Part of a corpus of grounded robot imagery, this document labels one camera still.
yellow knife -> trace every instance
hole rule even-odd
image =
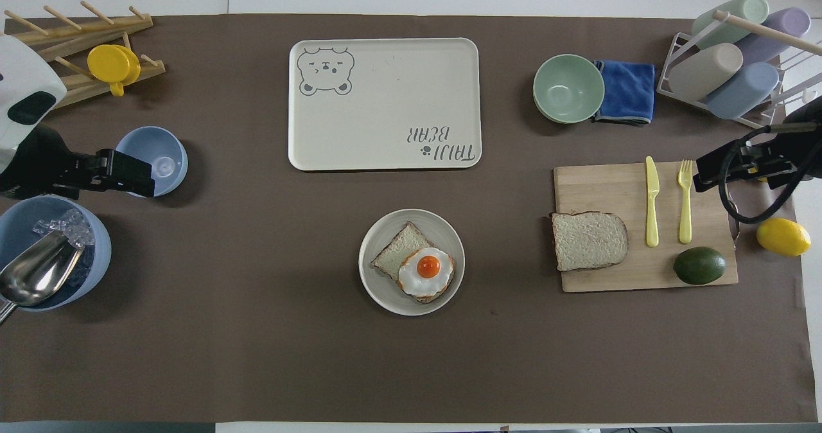
[[[649,247],[660,244],[660,232],[657,230],[656,198],[660,193],[660,176],[657,175],[657,166],[651,157],[645,158],[645,175],[648,177],[648,216],[645,219],[645,243]]]

bread slice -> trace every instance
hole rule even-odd
[[[619,216],[601,211],[552,213],[557,269],[601,269],[628,255],[628,228]]]
[[[379,255],[376,255],[371,265],[399,283],[399,267],[403,265],[406,258],[426,247],[436,247],[436,245],[426,239],[413,222],[406,222],[394,239],[382,249]]]

wooden dowel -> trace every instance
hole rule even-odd
[[[9,17],[11,17],[12,19],[18,21],[19,23],[21,23],[25,26],[28,26],[33,31],[39,32],[39,34],[41,34],[43,36],[48,36],[49,35],[49,32],[47,32],[47,31],[43,30],[42,28],[36,26],[35,24],[31,23],[30,21],[27,21],[26,19],[24,19],[23,17],[20,17],[20,15],[17,15],[12,11],[3,11],[3,14],[6,14]]]
[[[751,33],[762,35],[772,40],[777,40],[780,43],[787,44],[788,46],[793,46],[795,48],[802,49],[803,51],[814,53],[815,55],[822,55],[822,46],[816,46],[816,44],[800,40],[799,38],[796,38],[796,36],[792,36],[787,33],[783,33],[781,31],[768,28],[767,26],[762,26],[758,23],[753,23],[752,21],[745,20],[741,17],[737,17],[736,15],[730,14],[728,12],[714,11],[713,18],[718,21],[726,21],[731,25],[744,28],[745,30],[748,30]]]
[[[60,12],[55,11],[54,9],[50,8],[49,6],[43,6],[43,9],[45,9],[45,11],[49,12],[49,14],[54,15],[54,17],[60,19],[66,25],[73,26],[74,29],[77,29],[77,30],[82,30],[83,29],[82,26],[77,25],[73,21],[69,20],[68,17],[66,17],[65,15],[62,15]]]
[[[91,4],[88,4],[85,1],[80,1],[80,6],[83,6],[83,8],[88,9],[89,11],[91,11],[91,13],[93,13],[94,15],[97,15],[97,17],[104,20],[109,25],[114,25],[113,20],[111,20],[110,18],[103,15],[102,12],[98,11],[97,9],[94,9],[94,6],[92,6]]]
[[[157,67],[157,66],[159,65],[159,64],[158,64],[158,62],[157,62],[156,60],[153,60],[152,58],[150,58],[150,57],[149,57],[149,56],[147,56],[147,55],[141,55],[141,56],[140,56],[140,58],[141,58],[141,59],[143,59],[143,60],[144,60],[144,61],[146,61],[146,62],[149,62],[149,64],[151,64],[151,65],[153,65],[153,66],[155,66],[155,67]]]
[[[72,64],[70,61],[67,61],[64,58],[60,57],[60,56],[55,57],[54,60],[58,61],[59,64],[64,65],[64,67],[71,68],[71,70],[73,70],[75,73],[80,73],[80,75],[85,75],[85,76],[88,76],[88,78],[96,79],[96,78],[94,78],[94,75],[91,74],[91,72],[88,72],[86,70],[83,70],[80,67],[77,67],[76,65]]]
[[[141,19],[143,19],[143,20],[146,20],[146,18],[148,18],[148,16],[147,16],[146,14],[143,14],[142,12],[140,12],[140,11],[136,10],[136,9],[134,8],[134,6],[129,6],[129,7],[128,7],[128,9],[129,9],[129,11],[131,11],[134,15],[137,15],[138,17],[140,17],[140,18],[141,18]]]
[[[85,33],[82,36],[76,36],[72,40],[64,41],[59,44],[54,44],[54,46],[50,46],[46,49],[38,50],[38,55],[43,58],[46,62],[51,62],[54,58],[58,56],[65,58],[66,56],[72,55],[73,53],[78,53],[80,51],[93,48],[97,46],[97,44],[103,44],[107,41],[117,40],[118,36],[120,36],[120,31],[117,32],[90,32]]]
[[[114,20],[114,25],[109,25],[105,21],[96,20],[91,22],[80,23],[80,26],[83,27],[82,32],[78,32],[73,27],[70,26],[59,26],[57,28],[50,28],[47,30],[47,35],[43,36],[36,31],[27,31],[26,33],[20,33],[17,35],[12,35],[20,41],[23,41],[24,44],[27,46],[38,46],[39,44],[47,44],[53,43],[54,41],[62,41],[62,40],[79,40],[85,38],[88,35],[96,35],[96,34],[109,34],[110,38],[105,41],[109,40],[117,40],[123,35],[123,32],[127,32],[129,35],[147,29],[153,25],[152,18],[149,17],[147,20],[143,20],[137,15],[129,15],[128,17],[121,17]],[[61,53],[62,56],[67,56],[67,53]]]

cloth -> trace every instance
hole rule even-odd
[[[594,64],[605,81],[605,99],[594,121],[646,126],[654,117],[654,65],[616,60]]]

fried egg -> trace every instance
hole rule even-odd
[[[447,289],[454,275],[454,260],[446,252],[426,247],[414,252],[399,268],[399,287],[418,301],[428,303]]]

